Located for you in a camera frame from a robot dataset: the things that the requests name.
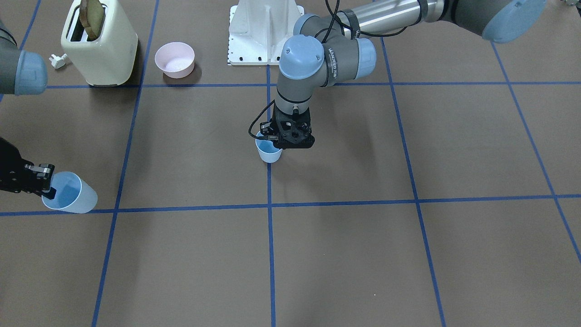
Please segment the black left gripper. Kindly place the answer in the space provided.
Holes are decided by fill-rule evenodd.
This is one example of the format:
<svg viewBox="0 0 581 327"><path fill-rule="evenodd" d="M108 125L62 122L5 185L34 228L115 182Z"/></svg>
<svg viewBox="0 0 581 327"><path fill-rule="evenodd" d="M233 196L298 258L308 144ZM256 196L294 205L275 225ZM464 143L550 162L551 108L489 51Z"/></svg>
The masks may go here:
<svg viewBox="0 0 581 327"><path fill-rule="evenodd" d="M270 121L260 124L260 133L277 149L309 149L315 142L309 109L302 114L285 114L276 108Z"/></svg>

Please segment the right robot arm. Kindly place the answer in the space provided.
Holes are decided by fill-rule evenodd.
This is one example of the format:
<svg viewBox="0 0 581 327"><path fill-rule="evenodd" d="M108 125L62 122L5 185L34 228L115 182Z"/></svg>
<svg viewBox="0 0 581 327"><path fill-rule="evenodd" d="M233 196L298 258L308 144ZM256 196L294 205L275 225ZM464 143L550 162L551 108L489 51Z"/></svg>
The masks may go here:
<svg viewBox="0 0 581 327"><path fill-rule="evenodd" d="M21 50L4 23L0 24L0 93L38 95L46 90L46 65L37 53ZM6 139L0 139L0 189L54 199L54 165L35 165Z"/></svg>

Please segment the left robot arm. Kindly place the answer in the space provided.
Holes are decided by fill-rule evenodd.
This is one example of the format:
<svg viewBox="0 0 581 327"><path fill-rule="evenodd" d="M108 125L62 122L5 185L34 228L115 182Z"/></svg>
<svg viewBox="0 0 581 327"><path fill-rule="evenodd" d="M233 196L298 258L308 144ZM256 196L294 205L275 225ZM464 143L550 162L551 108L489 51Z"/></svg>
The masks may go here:
<svg viewBox="0 0 581 327"><path fill-rule="evenodd" d="M446 21L493 43L509 43L539 19L544 0L376 0L352 9L305 14L295 23L279 62L273 109L257 140L276 149L308 149L314 144L310 99L317 87L371 74L377 53L373 38L400 35L414 25Z"/></svg>

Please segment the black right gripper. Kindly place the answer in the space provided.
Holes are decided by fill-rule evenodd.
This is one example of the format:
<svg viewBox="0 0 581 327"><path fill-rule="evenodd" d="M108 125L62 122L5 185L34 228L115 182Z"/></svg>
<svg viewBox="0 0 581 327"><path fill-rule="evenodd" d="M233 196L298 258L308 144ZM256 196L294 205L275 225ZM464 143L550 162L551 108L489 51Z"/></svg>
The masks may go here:
<svg viewBox="0 0 581 327"><path fill-rule="evenodd" d="M11 193L42 195L54 199L56 189L51 187L54 165L40 164L23 159L18 149L6 139L0 139L0 189Z"/></svg>

